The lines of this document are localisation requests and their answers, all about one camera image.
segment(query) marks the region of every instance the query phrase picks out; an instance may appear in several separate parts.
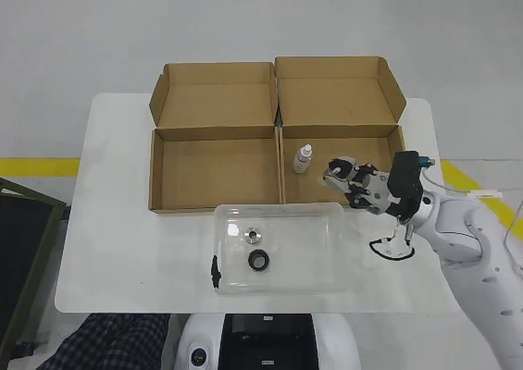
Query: white dropper bottle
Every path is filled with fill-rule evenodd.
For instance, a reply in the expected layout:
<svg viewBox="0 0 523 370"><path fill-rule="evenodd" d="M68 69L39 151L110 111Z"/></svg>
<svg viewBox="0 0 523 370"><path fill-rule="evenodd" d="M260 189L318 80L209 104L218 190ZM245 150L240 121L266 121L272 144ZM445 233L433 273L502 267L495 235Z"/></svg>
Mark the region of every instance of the white dropper bottle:
<svg viewBox="0 0 523 370"><path fill-rule="evenodd" d="M310 165L310 160L313 159L313 148L310 146L310 144L307 144L300 148L298 152L296 152L296 156L294 157L294 164L293 169L295 173L303 173L308 168L308 165Z"/></svg>

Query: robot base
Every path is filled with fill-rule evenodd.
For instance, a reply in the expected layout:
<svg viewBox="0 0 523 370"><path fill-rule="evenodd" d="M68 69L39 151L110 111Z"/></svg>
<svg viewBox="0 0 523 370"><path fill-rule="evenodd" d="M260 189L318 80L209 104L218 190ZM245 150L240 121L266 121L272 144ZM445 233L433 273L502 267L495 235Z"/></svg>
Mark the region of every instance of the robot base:
<svg viewBox="0 0 523 370"><path fill-rule="evenodd" d="M340 314L193 314L175 370L360 370L355 337Z"/></svg>

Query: dark green cart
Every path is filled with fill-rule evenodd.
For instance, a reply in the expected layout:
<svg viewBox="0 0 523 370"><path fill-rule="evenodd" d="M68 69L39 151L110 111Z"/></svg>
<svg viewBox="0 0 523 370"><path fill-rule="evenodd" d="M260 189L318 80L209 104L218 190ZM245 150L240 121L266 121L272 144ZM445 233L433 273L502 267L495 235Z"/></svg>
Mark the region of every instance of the dark green cart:
<svg viewBox="0 0 523 370"><path fill-rule="evenodd" d="M66 204L0 179L0 369L24 327Z"/></svg>

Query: cardboard box lid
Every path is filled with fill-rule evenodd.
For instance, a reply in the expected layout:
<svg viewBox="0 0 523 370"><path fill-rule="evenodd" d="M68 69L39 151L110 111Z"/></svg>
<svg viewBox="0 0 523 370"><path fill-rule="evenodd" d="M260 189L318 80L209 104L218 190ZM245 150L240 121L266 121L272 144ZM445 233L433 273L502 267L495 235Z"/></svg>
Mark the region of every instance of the cardboard box lid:
<svg viewBox="0 0 523 370"><path fill-rule="evenodd" d="M398 123L405 98L379 56L279 56L284 126Z"/></svg>
<svg viewBox="0 0 523 370"><path fill-rule="evenodd" d="M161 129L273 127L277 109L269 62L167 64L150 101Z"/></svg>

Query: black object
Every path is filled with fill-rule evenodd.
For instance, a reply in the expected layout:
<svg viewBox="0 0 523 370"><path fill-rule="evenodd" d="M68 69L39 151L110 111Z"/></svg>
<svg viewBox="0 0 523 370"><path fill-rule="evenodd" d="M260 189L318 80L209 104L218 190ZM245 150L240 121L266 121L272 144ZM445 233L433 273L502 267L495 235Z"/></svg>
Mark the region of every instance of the black object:
<svg viewBox="0 0 523 370"><path fill-rule="evenodd" d="M37 347L37 343L23 341L14 346L12 354L10 355L10 360L33 356Z"/></svg>
<svg viewBox="0 0 523 370"><path fill-rule="evenodd" d="M191 353L191 364L193 366L203 366L205 361L207 361L207 353L203 348L198 348Z"/></svg>
<svg viewBox="0 0 523 370"><path fill-rule="evenodd" d="M222 278L222 274L220 274L220 271L218 270L218 257L215 255L212 258L212 285L214 288L220 287L220 279Z"/></svg>
<svg viewBox="0 0 523 370"><path fill-rule="evenodd" d="M392 238L384 238L384 239L387 242L392 241ZM370 250L372 252L374 252L379 257L384 258L385 260L389 260L389 261L403 261L403 260L408 260L409 258L413 257L416 254L416 249L413 247L413 245L411 245L411 243L409 241L405 241L405 244L407 244L407 247L411 248L411 250L409 251L408 254L402 255L401 257L393 257L391 255L384 254L384 253L380 252L379 250L377 250L374 247L375 244L382 244L382 243L383 243L382 239L376 239L374 241L371 241L368 244L368 246L370 247Z"/></svg>
<svg viewBox="0 0 523 370"><path fill-rule="evenodd" d="M269 266L269 255L262 249L249 253L249 266L256 272L265 271Z"/></svg>
<svg viewBox="0 0 523 370"><path fill-rule="evenodd" d="M331 162L339 162L340 159L334 159ZM357 182L359 184L363 184L366 176L374 176L377 168L372 166L370 163L367 163L362 166L356 166L355 170L357 173L355 174L354 178L352 179L353 182ZM347 178L349 175L349 171L345 172L342 171L342 178ZM347 199L347 202L350 204L350 207L354 209L369 209L372 204L363 197L363 195L368 195L368 192L366 189L364 189L362 186L355 186L353 183L349 183L349 187L351 192L345 194L345 198Z"/></svg>
<svg viewBox="0 0 523 370"><path fill-rule="evenodd" d="M318 370L311 314L226 314L218 370Z"/></svg>
<svg viewBox="0 0 523 370"><path fill-rule="evenodd" d="M397 152L392 161L391 173L387 187L391 195L399 198L399 203L392 203L386 213L398 218L401 223L407 222L419 209L424 188L419 175L424 164L415 151Z"/></svg>
<svg viewBox="0 0 523 370"><path fill-rule="evenodd" d="M69 214L72 212L72 206L69 205L66 208L64 208L64 213L61 216L62 221L69 221Z"/></svg>
<svg viewBox="0 0 523 370"><path fill-rule="evenodd" d="M339 173L337 174L337 177L345 179L347 178L349 173L352 172L354 166L348 161L345 161L340 158L335 158L329 162L329 171L334 171L335 168L339 168Z"/></svg>

